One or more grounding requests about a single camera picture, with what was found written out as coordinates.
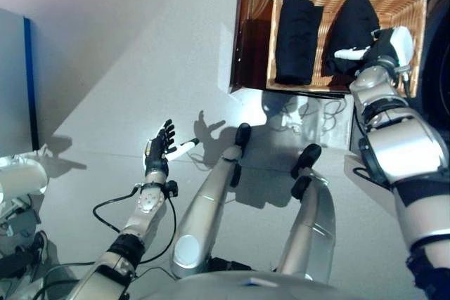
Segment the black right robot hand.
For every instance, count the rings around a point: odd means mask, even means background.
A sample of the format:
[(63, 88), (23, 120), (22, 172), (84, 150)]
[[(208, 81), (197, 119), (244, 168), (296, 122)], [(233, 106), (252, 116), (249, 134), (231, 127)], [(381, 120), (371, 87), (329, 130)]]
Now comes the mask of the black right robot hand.
[(395, 67), (407, 66), (413, 58), (413, 38), (405, 26), (391, 27), (371, 32), (373, 43), (365, 48), (340, 49), (334, 52), (334, 57), (343, 60), (373, 61), (382, 56), (394, 60)]

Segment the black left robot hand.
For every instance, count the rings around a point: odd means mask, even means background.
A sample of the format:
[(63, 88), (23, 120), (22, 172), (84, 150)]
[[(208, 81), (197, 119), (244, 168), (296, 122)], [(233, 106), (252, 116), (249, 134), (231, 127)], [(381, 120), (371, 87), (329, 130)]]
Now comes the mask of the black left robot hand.
[(172, 120), (166, 120), (158, 129), (154, 138), (149, 138), (143, 152), (143, 168), (145, 175), (150, 172), (162, 172), (169, 175), (168, 163), (178, 159), (199, 144), (197, 138), (192, 138), (179, 145), (174, 144), (175, 126)]

